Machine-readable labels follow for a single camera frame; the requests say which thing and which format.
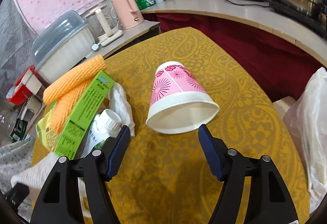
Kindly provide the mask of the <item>white bubble wrap piece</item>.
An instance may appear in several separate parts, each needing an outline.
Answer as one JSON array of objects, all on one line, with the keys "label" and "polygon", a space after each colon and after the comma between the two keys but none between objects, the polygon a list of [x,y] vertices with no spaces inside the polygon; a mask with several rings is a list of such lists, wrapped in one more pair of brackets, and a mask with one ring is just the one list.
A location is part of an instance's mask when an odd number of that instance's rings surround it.
[{"label": "white bubble wrap piece", "polygon": [[[28,186],[28,197],[31,198],[33,201],[36,201],[40,190],[43,187],[43,184],[45,183],[50,171],[53,169],[53,166],[55,165],[58,159],[59,157],[54,152],[50,152],[36,165],[22,171],[21,173],[14,175],[11,178],[12,187],[14,187],[14,185],[16,185],[17,183],[21,183],[23,185]],[[86,189],[83,179],[78,178],[78,185],[83,216],[85,218],[91,218],[91,213],[88,208],[88,202],[86,200]]]}]

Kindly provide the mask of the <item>green wasabi box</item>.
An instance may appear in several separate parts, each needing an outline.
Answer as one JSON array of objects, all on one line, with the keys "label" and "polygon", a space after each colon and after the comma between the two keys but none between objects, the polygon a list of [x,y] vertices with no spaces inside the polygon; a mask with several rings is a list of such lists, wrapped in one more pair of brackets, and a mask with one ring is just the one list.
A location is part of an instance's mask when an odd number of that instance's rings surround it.
[{"label": "green wasabi box", "polygon": [[100,71],[91,81],[76,106],[73,108],[57,140],[54,153],[72,160],[114,80]]}]

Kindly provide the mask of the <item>orange foam net sleeve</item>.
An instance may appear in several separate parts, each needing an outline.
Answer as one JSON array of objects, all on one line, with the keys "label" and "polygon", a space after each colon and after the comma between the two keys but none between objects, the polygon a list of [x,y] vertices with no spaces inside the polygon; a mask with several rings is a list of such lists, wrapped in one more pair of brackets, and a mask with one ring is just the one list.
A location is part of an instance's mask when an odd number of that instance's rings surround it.
[{"label": "orange foam net sleeve", "polygon": [[66,120],[81,95],[86,91],[93,78],[105,70],[104,58],[97,55],[72,68],[48,86],[43,94],[46,105],[55,103],[50,128],[60,134]]}]

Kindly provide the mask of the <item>white tissue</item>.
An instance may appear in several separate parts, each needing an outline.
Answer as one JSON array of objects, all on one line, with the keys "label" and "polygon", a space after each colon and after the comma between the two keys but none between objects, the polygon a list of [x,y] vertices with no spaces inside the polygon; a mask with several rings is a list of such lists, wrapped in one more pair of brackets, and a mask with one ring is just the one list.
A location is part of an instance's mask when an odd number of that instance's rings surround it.
[{"label": "white tissue", "polygon": [[132,115],[132,108],[127,100],[123,87],[114,82],[107,98],[109,99],[109,109],[117,113],[122,121],[122,125],[130,128],[131,137],[135,136],[135,123]]}]

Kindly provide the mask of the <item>pink paper cup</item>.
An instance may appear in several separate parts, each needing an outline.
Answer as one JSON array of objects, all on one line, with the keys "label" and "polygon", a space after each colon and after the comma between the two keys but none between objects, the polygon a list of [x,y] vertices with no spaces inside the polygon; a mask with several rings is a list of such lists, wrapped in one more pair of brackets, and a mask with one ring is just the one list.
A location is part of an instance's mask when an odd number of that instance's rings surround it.
[{"label": "pink paper cup", "polygon": [[161,64],[153,81],[146,125],[163,134],[187,133],[219,112],[197,79],[180,62]]}]

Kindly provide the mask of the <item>trash bin with white liner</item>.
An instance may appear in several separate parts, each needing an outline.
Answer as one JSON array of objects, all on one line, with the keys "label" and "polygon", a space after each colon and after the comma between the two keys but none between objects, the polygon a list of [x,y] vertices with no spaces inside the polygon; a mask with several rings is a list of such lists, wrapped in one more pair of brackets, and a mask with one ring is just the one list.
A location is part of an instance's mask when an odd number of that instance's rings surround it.
[{"label": "trash bin with white liner", "polygon": [[283,117],[307,172],[311,214],[326,195],[326,94],[326,69],[321,67]]}]

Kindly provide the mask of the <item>wooden stool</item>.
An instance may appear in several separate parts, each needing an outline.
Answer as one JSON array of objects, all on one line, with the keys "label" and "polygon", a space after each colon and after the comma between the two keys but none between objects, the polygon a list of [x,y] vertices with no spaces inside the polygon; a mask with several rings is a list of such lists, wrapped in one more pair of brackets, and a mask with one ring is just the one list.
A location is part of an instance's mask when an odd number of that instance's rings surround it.
[{"label": "wooden stool", "polygon": [[291,96],[284,97],[278,101],[273,102],[274,109],[278,113],[281,119],[285,116],[288,109],[296,103],[296,100]]}]

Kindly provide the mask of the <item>red plastic basket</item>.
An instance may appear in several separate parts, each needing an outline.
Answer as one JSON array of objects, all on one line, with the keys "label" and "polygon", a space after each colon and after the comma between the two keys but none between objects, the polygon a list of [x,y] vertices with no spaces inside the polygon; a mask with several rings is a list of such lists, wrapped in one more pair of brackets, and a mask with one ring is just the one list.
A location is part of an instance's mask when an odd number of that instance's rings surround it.
[{"label": "red plastic basket", "polygon": [[36,67],[32,65],[28,69],[26,69],[24,73],[22,73],[19,79],[15,82],[13,86],[13,94],[9,95],[7,102],[10,102],[11,104],[14,104],[16,106],[20,106],[29,98],[32,92],[22,83],[22,79],[28,70],[34,72],[35,68]]}]

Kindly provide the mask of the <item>dark red counter curtain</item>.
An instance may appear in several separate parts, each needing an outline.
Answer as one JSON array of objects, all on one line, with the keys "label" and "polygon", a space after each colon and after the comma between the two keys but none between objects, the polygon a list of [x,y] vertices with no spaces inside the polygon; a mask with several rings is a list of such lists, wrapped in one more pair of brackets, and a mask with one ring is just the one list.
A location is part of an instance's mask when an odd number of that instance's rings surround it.
[{"label": "dark red counter curtain", "polygon": [[271,101],[298,99],[311,76],[322,67],[315,58],[286,40],[231,20],[183,13],[145,13],[163,32],[192,27],[234,58]]}]

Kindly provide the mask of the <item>yellow paisley tablecloth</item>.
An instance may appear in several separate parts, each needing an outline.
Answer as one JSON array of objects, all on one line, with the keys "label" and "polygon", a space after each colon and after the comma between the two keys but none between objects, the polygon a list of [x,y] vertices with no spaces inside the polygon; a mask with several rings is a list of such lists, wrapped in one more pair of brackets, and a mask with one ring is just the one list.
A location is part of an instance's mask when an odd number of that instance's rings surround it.
[{"label": "yellow paisley tablecloth", "polygon": [[[199,30],[181,28],[109,59],[136,123],[106,189],[119,223],[305,223],[303,165],[270,99],[252,77]],[[146,125],[157,68],[183,64],[219,112],[198,129],[163,134]]]}]

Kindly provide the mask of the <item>white dish rack grey lid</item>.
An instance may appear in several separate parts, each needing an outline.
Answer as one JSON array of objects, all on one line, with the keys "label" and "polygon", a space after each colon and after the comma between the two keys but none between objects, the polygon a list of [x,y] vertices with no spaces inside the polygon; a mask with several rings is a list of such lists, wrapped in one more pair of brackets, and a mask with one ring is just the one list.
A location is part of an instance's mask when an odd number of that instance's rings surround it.
[{"label": "white dish rack grey lid", "polygon": [[92,53],[94,36],[75,11],[56,19],[32,44],[32,61],[47,83],[53,83]]}]

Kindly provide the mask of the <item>black induction cooktop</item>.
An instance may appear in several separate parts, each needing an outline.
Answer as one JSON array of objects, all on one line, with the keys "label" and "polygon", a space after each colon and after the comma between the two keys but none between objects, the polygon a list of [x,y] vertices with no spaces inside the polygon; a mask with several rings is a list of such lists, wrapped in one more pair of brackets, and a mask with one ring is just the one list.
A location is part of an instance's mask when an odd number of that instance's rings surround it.
[{"label": "black induction cooktop", "polygon": [[282,14],[286,17],[289,17],[302,25],[306,26],[317,35],[321,36],[323,39],[326,39],[326,14],[319,13],[317,19],[306,16],[298,11],[291,9],[290,7],[276,2],[270,1],[269,6],[274,9],[275,12]]}]

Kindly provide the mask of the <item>white glass electric kettle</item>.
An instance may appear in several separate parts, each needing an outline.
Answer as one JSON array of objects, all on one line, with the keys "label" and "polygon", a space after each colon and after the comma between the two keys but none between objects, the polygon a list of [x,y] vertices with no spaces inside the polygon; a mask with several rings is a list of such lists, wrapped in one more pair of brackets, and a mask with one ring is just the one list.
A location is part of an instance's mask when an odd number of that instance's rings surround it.
[{"label": "white glass electric kettle", "polygon": [[119,39],[123,32],[119,22],[115,21],[107,5],[97,6],[84,14],[83,18],[89,23],[98,45],[105,47]]}]

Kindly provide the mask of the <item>pink electric kettle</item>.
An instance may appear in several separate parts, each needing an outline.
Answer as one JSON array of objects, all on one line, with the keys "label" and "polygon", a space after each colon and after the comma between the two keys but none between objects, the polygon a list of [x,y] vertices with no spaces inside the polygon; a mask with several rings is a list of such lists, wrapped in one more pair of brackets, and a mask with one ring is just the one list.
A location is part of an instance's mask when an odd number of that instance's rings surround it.
[{"label": "pink electric kettle", "polygon": [[135,0],[111,0],[124,30],[141,24],[144,19]]}]

